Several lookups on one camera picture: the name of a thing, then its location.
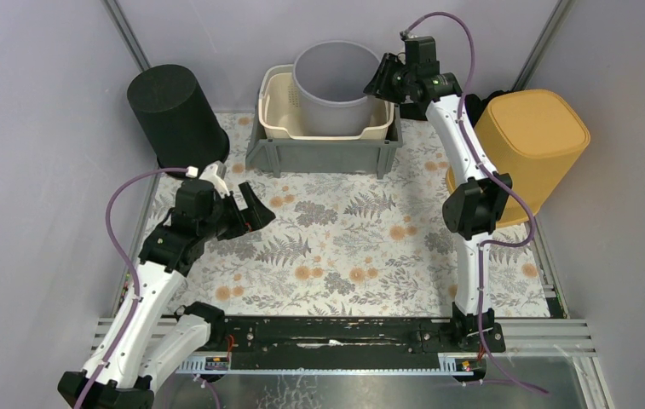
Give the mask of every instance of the gray bucket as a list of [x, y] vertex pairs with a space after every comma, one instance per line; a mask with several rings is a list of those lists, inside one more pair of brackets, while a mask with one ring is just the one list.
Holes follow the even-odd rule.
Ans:
[[292, 77], [299, 88], [305, 135], [354, 136], [370, 125], [374, 97], [362, 90], [380, 59], [349, 41], [316, 44], [295, 60]]

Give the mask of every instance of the gray wall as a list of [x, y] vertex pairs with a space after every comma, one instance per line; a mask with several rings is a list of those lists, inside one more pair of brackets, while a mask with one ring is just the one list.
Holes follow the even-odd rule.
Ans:
[[[0, 408], [59, 408], [122, 263], [104, 208], [154, 166], [125, 89], [138, 73], [100, 1], [0, 0]], [[130, 246], [146, 186], [113, 218]]]
[[591, 143], [541, 219], [618, 409], [645, 407], [645, 2], [580, 0], [536, 72]]
[[[476, 40], [474, 91], [510, 88], [556, 0], [120, 0], [152, 65], [194, 71], [217, 111], [252, 111], [264, 72], [290, 64], [308, 46], [331, 39], [363, 43], [382, 55], [399, 52], [399, 32], [419, 16], [458, 14]], [[443, 70], [468, 73], [463, 31], [452, 20], [425, 21]]]

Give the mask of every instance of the floral tablecloth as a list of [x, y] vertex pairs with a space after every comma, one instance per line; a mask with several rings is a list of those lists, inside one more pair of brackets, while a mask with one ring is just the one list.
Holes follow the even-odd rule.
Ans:
[[[227, 314], [450, 315], [457, 262], [441, 216], [448, 163], [429, 124], [402, 121], [405, 146], [381, 181], [292, 173], [275, 179], [245, 168], [252, 117], [217, 117], [231, 141], [227, 184], [234, 190], [249, 181], [277, 219], [262, 231], [208, 243], [166, 313], [202, 301]], [[180, 185], [160, 179], [146, 234], [174, 204]], [[507, 240], [525, 234], [523, 226], [495, 233]], [[549, 316], [532, 251], [494, 247], [491, 253], [496, 314]]]

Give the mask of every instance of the black cylindrical container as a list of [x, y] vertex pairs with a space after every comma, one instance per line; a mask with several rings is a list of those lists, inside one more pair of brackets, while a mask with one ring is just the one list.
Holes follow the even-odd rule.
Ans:
[[163, 168], [227, 160], [229, 138], [194, 74], [183, 66], [155, 66], [134, 78], [126, 91], [131, 109]]

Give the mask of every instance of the red wire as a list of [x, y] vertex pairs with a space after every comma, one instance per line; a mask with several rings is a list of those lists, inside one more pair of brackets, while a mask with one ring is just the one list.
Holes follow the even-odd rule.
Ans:
[[234, 348], [234, 336], [229, 334], [227, 335], [227, 368], [231, 364], [229, 361], [229, 354], [232, 352], [232, 348]]

